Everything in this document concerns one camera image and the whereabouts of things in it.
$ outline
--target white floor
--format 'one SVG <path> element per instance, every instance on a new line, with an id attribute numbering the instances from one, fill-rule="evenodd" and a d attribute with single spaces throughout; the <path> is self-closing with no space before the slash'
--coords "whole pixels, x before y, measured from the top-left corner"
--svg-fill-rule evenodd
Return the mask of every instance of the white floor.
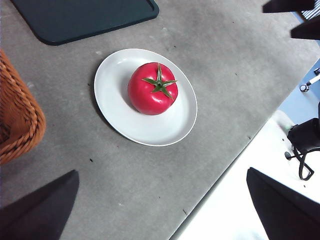
<path id="1" fill-rule="evenodd" d="M 299 179 L 296 158 L 291 161 L 285 158 L 286 151 L 293 154 L 286 137 L 292 125 L 285 113 L 276 111 L 177 239 L 267 240 L 247 187 L 250 167 L 320 203 L 320 152 L 306 157 L 306 163 L 315 171 L 309 181 Z"/>

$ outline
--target dark green tray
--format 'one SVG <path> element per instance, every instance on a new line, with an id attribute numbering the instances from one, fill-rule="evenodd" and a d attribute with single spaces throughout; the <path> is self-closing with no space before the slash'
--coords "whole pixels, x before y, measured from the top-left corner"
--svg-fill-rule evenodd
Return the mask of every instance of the dark green tray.
<path id="1" fill-rule="evenodd" d="M 11 0 L 35 36 L 61 45 L 157 17 L 154 0 Z"/>

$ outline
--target plate rim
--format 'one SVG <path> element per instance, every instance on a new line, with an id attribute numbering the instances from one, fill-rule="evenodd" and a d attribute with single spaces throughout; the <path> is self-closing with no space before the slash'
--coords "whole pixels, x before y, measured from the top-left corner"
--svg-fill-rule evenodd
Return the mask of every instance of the plate rim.
<path id="1" fill-rule="evenodd" d="M 194 120 L 193 120 L 193 123 L 192 123 L 192 126 L 190 127 L 190 129 L 187 131 L 186 134 L 184 134 L 182 137 L 180 137 L 178 140 L 175 140 L 175 141 L 172 141 L 172 142 L 169 142 L 169 143 L 166 143 L 166 144 L 151 144 L 151 143 L 146 143 L 146 142 L 142 142 L 142 141 L 139 141 L 139 140 L 136 140 L 132 137 L 129 137 L 127 136 L 125 133 L 123 133 L 122 131 L 119 131 L 113 124 L 111 124 L 111 122 L 108 121 L 108 118 L 105 116 L 105 114 L 103 113 L 102 109 L 101 109 L 101 106 L 99 105 L 99 101 L 97 99 L 97 92 L 96 92 L 96 80 L 97 80 L 97 74 L 100 70 L 100 68 L 102 67 L 102 65 L 104 64 L 104 62 L 108 59 L 108 58 L 111 58 L 113 55 L 115 54 L 118 54 L 120 52 L 127 52 L 127 51 L 141 51 L 141 52 L 149 52 L 149 53 L 152 53 L 152 54 L 155 54 L 155 55 L 158 55 L 164 59 L 166 59 L 167 61 L 169 61 L 171 64 L 173 64 L 178 70 L 180 70 L 180 72 L 183 74 L 183 76 L 185 77 L 185 79 L 187 80 L 189 86 L 191 87 L 191 90 L 192 90 L 192 93 L 193 93 L 193 96 L 194 96 L 194 100 L 195 100 L 195 116 L 194 116 Z M 150 147 L 166 147 L 166 146 L 170 146 L 170 145 L 173 145 L 173 144 L 176 144 L 178 142 L 180 142 L 181 140 L 183 140 L 190 132 L 191 130 L 194 128 L 195 124 L 196 124 L 196 120 L 197 120 L 197 117 L 198 117 L 198 101 L 197 101 L 197 96 L 196 96 L 196 93 L 195 93 L 195 90 L 194 88 L 192 87 L 189 79 L 187 78 L 187 76 L 185 75 L 185 73 L 176 65 L 174 64 L 172 61 L 170 61 L 168 58 L 166 58 L 165 56 L 162 56 L 160 55 L 159 53 L 156 53 L 156 52 L 153 52 L 153 51 L 150 51 L 150 50 L 146 50 L 146 49 L 141 49 L 141 48 L 125 48 L 125 49 L 121 49 L 121 50 L 118 50 L 118 51 L 115 51 L 113 53 L 111 53 L 110 55 L 108 55 L 99 65 L 99 67 L 97 68 L 96 72 L 95 72 L 95 75 L 94 75 L 94 83 L 93 83 L 93 90 L 94 90 L 94 98 L 95 98 L 95 102 L 97 103 L 98 107 L 99 107 L 99 111 L 102 113 L 103 117 L 105 118 L 105 120 L 119 133 L 121 134 L 122 136 L 124 136 L 125 138 L 135 142 L 135 143 L 138 143 L 138 144 L 141 144 L 141 145 L 145 145 L 145 146 L 150 146 Z"/>

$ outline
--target oval plate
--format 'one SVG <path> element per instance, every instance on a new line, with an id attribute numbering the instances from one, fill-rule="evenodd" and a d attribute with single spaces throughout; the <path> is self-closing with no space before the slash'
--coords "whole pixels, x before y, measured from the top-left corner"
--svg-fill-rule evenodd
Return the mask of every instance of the oval plate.
<path id="1" fill-rule="evenodd" d="M 166 65 L 177 80 L 178 96 L 171 107 L 159 115 L 138 112 L 128 97 L 128 82 L 141 65 Z M 126 138 L 147 146 L 161 147 L 181 141 L 197 118 L 195 92 L 184 73 L 170 60 L 152 51 L 129 48 L 109 55 L 94 78 L 96 102 L 105 119 Z"/>

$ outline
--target gray table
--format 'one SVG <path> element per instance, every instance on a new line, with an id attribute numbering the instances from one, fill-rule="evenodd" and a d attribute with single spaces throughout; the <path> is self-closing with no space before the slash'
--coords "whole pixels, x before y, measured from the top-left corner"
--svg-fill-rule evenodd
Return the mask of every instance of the gray table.
<path id="1" fill-rule="evenodd" d="M 261 13 L 265 1 L 159 0 L 154 20 L 48 46 L 2 0 L 1 47 L 47 130 L 36 148 L 1 167 L 1 205 L 77 169 L 62 240 L 168 239 L 319 56 L 314 41 L 290 39 L 299 24 L 292 14 Z M 126 48 L 159 53 L 190 80 L 198 118 L 183 141 L 139 145 L 101 116 L 95 72 Z"/>

